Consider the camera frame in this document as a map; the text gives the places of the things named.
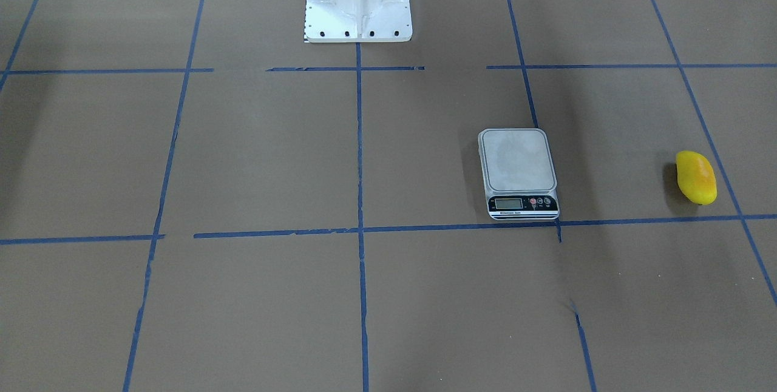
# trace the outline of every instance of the black control panel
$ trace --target black control panel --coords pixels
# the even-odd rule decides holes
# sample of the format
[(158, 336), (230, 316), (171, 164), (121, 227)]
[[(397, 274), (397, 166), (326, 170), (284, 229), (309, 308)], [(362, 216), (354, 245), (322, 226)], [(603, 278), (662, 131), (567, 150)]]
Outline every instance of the black control panel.
[(494, 196), (488, 200), (489, 212), (557, 212), (558, 202), (547, 195)]

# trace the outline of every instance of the white plastic stand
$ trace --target white plastic stand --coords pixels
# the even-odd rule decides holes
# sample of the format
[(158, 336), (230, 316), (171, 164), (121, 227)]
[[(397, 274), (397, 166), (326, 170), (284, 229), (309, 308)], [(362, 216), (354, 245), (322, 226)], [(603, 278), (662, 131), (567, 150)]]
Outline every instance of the white plastic stand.
[(408, 41), (410, 0), (307, 0), (305, 40)]

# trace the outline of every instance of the yellow fruit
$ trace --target yellow fruit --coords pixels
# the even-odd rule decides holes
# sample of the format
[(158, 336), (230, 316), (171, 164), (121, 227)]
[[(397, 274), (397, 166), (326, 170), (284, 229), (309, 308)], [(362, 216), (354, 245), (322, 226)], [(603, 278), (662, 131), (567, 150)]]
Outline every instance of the yellow fruit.
[(677, 185), (683, 195), (696, 204), (712, 204), (718, 197), (715, 171), (707, 158), (698, 152), (677, 153)]

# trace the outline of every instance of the horizontal blue line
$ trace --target horizontal blue line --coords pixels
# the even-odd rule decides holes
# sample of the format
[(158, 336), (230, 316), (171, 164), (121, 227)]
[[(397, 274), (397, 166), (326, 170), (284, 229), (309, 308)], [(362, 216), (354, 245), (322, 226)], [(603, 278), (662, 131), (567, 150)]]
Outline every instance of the horizontal blue line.
[(426, 70), (426, 66), (374, 66), (374, 67), (362, 67), (357, 69), (356, 67), (274, 67), (267, 69), (266, 72), (355, 72), (357, 70), (363, 71), (410, 71), (410, 70)]
[[(594, 65), (526, 65), (527, 69), (676, 69), (676, 64), (594, 64)], [(708, 63), (683, 64), (686, 68), (701, 69), (743, 69), (743, 68), (775, 68), (777, 63)], [(521, 65), (491, 65), (489, 70), (520, 70)]]
[(38, 237), (30, 239), (0, 239), (0, 245), (35, 245), (36, 243), (88, 243), (88, 242), (127, 242), (131, 240), (152, 240), (152, 234), (142, 235), (91, 235), (91, 237)]
[[(769, 220), (777, 215), (750, 215), (745, 218), (762, 218)], [(738, 215), (688, 216), (676, 218), (622, 218), (621, 220), (566, 220), (560, 221), (561, 226), (597, 226), (597, 225), (629, 225), (649, 223), (691, 223), (691, 221), (730, 221), (740, 220)], [(452, 231), (453, 229), (500, 229), (500, 228), (531, 228), (556, 226), (556, 221), (515, 221), (514, 223), (466, 223), (450, 225), (403, 225), (403, 226), (366, 226), (364, 232), (399, 232), (399, 231)], [(358, 232), (358, 228), (322, 228), (322, 229), (276, 229), (275, 231), (235, 231), (235, 232), (198, 232), (195, 239), (219, 239), (225, 237), (272, 237), (272, 235), (310, 235), (310, 234), (347, 234)]]
[(195, 239), (222, 239), (225, 237), (269, 237), (270, 235), (310, 235), (310, 234), (346, 234), (357, 232), (356, 228), (327, 229), (275, 229), (274, 231), (233, 231), (233, 232), (198, 232)]
[[(213, 72), (212, 67), (192, 68), (189, 72), (209, 73)], [(9, 75), (100, 75), (115, 73), (184, 73), (186, 69), (50, 69), (50, 70), (12, 70)]]

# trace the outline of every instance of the digital scale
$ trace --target digital scale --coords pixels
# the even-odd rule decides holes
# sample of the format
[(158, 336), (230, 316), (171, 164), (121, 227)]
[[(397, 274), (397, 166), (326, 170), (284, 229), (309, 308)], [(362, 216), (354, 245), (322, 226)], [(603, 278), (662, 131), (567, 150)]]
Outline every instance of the digital scale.
[(486, 129), (478, 135), (488, 213), (495, 220), (555, 220), (555, 170), (541, 129)]

